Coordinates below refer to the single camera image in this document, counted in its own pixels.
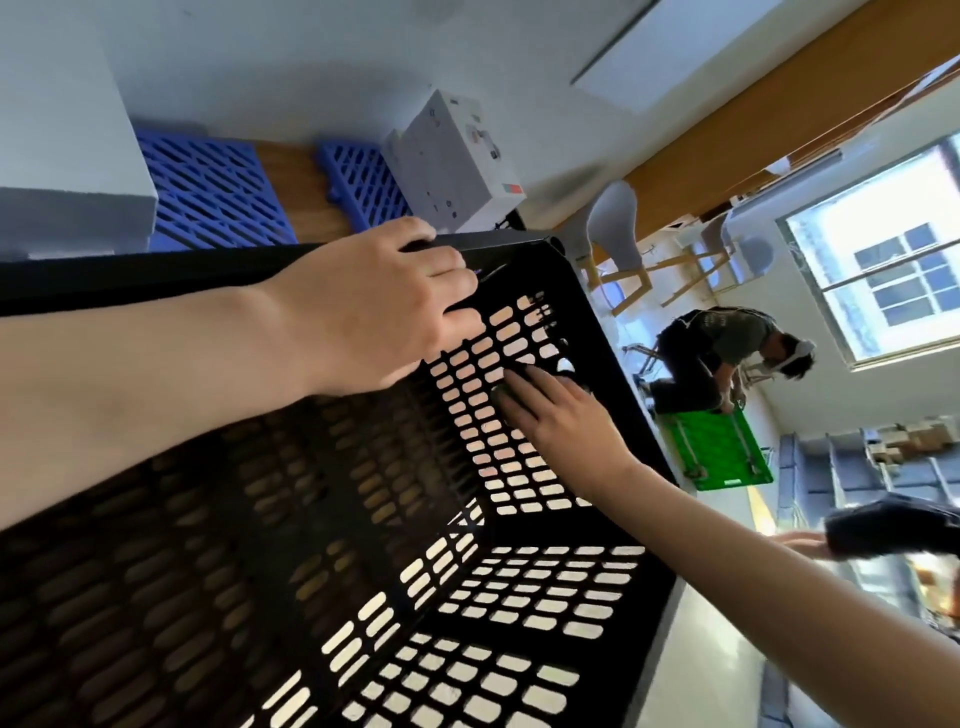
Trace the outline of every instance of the white box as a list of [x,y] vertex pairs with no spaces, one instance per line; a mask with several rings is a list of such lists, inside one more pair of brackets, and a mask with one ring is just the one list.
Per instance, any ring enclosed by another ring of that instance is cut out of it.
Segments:
[[383,156],[413,213],[440,233],[492,230],[526,199],[473,99],[436,91]]

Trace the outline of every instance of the black pants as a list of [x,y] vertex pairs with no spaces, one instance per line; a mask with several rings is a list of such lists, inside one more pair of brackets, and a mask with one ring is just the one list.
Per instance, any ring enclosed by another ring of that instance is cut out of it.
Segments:
[[650,382],[654,409],[661,415],[716,409],[722,399],[713,379],[720,357],[696,324],[686,325],[687,316],[674,321],[658,337],[660,359],[673,377]]

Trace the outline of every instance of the finger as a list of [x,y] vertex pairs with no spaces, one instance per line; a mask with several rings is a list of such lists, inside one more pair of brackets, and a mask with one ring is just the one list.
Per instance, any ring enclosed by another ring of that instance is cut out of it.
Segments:
[[474,308],[458,308],[444,314],[443,333],[440,338],[440,347],[445,352],[452,352],[464,341],[475,339],[484,332],[483,319]]
[[503,371],[503,379],[510,385],[511,392],[516,396],[521,404],[526,405],[527,409],[533,412],[537,419],[542,419],[553,409],[553,402],[537,387],[524,379],[516,372],[509,369]]
[[540,367],[527,367],[527,374],[554,404],[572,404],[573,397],[557,378]]
[[566,391],[573,396],[573,399],[575,400],[590,399],[590,393],[586,389],[581,387],[579,384],[577,384],[577,382],[575,382],[569,376],[558,376],[557,381],[559,381],[564,387],[566,387]]
[[400,250],[415,240],[433,240],[437,231],[433,226],[419,217],[404,215],[374,228],[381,240],[391,248]]
[[460,255],[460,251],[448,245],[408,253],[405,257],[414,268],[425,276],[438,276],[447,271],[467,267],[467,264],[464,262],[464,257]]
[[467,268],[447,271],[430,279],[433,294],[443,308],[449,308],[467,296],[472,296],[477,285],[477,275]]
[[499,387],[494,396],[496,403],[503,411],[509,425],[516,427],[520,432],[532,439],[534,430],[537,428],[537,418],[531,415],[526,409],[517,404],[514,399],[508,395],[503,387]]

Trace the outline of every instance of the gray t-shirt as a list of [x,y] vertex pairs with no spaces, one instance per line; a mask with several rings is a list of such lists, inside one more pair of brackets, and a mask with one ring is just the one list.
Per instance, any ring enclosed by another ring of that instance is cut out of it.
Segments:
[[724,364],[737,366],[759,350],[777,330],[771,319],[750,311],[705,311],[697,322],[713,340],[713,350]]

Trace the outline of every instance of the hand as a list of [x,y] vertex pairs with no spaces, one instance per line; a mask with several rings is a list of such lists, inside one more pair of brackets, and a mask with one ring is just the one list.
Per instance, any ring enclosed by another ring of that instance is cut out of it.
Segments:
[[460,253],[400,252],[434,237],[419,218],[401,217],[324,245],[253,287],[304,395],[389,387],[484,330],[472,308],[446,312],[477,288]]
[[622,482],[639,466],[593,396],[566,377],[537,367],[527,367],[527,373],[536,387],[510,370],[503,374],[527,409],[502,389],[498,404],[574,493],[593,501],[600,489]]

